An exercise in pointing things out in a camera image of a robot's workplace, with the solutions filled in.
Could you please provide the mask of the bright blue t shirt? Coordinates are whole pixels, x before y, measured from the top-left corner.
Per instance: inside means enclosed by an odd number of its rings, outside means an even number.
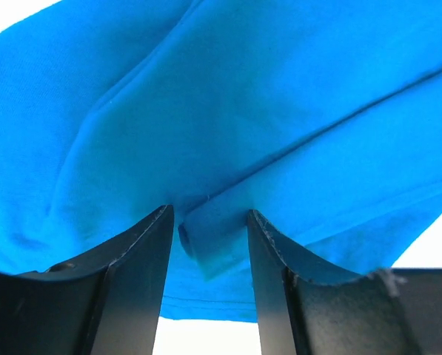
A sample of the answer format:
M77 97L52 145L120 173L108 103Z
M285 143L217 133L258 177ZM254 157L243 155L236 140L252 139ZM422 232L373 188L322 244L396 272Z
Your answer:
M253 322L247 214L343 268L442 214L442 1L60 1L0 33L0 272L175 211L161 313Z

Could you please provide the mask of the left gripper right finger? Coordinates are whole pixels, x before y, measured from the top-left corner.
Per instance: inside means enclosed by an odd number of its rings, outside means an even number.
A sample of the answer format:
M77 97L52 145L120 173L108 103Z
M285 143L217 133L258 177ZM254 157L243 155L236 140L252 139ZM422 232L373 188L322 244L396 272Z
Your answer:
M442 354L442 269L347 271L247 221L263 354Z

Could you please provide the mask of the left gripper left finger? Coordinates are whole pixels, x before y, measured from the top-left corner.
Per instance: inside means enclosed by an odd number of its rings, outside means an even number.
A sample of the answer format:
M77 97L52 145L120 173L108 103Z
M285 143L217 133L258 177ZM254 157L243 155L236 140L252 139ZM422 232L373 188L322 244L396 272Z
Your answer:
M0 354L151 354L173 226L161 206L44 272L0 273Z

